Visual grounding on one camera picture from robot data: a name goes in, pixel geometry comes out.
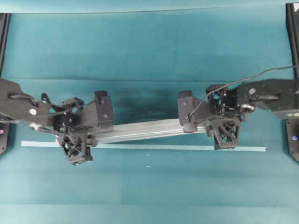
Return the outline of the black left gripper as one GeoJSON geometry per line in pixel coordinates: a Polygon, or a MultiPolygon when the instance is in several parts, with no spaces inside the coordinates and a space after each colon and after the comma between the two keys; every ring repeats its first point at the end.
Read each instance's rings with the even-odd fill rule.
{"type": "Polygon", "coordinates": [[[95,102],[97,122],[95,127],[87,129],[87,145],[95,147],[98,144],[97,136],[99,134],[113,131],[114,112],[110,96],[107,91],[96,91],[95,98],[88,104],[79,98],[71,98],[61,105],[53,104],[48,98],[48,104],[55,111],[52,115],[53,129],[48,129],[48,133],[59,135],[67,131],[77,131],[83,128],[77,127],[81,123],[80,116],[83,114],[85,106],[89,106],[95,102]]]}

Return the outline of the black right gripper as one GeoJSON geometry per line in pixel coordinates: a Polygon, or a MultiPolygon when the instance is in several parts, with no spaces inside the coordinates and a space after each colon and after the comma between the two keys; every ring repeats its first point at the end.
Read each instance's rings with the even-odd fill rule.
{"type": "Polygon", "coordinates": [[[213,84],[206,89],[206,93],[210,94],[207,100],[193,98],[191,90],[179,93],[177,100],[180,124],[183,126],[184,133],[193,133],[198,130],[197,125],[208,120],[237,118],[243,121],[243,114],[240,112],[238,105],[238,87],[222,88],[216,92],[212,92],[222,84],[213,84]]]}

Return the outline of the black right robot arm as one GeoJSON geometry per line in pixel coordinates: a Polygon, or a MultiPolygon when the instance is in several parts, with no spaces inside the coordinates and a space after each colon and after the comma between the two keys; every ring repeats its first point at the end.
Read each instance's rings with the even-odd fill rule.
{"type": "Polygon", "coordinates": [[[206,94],[207,100],[199,100],[192,91],[179,94],[179,122],[184,132],[195,132],[199,124],[213,119],[245,121],[255,109],[270,110],[278,119],[299,114],[299,82],[295,79],[243,82],[234,88],[213,84],[206,89],[206,94]]]}

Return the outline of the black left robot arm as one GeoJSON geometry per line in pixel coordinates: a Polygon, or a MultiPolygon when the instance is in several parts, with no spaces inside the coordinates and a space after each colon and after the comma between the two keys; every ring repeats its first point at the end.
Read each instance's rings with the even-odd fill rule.
{"type": "Polygon", "coordinates": [[[0,120],[28,125],[55,135],[60,145],[79,148],[93,145],[89,138],[92,132],[113,130],[114,112],[107,91],[96,91],[89,103],[74,97],[56,105],[45,93],[36,100],[24,93],[18,83],[1,79],[0,120]]]}

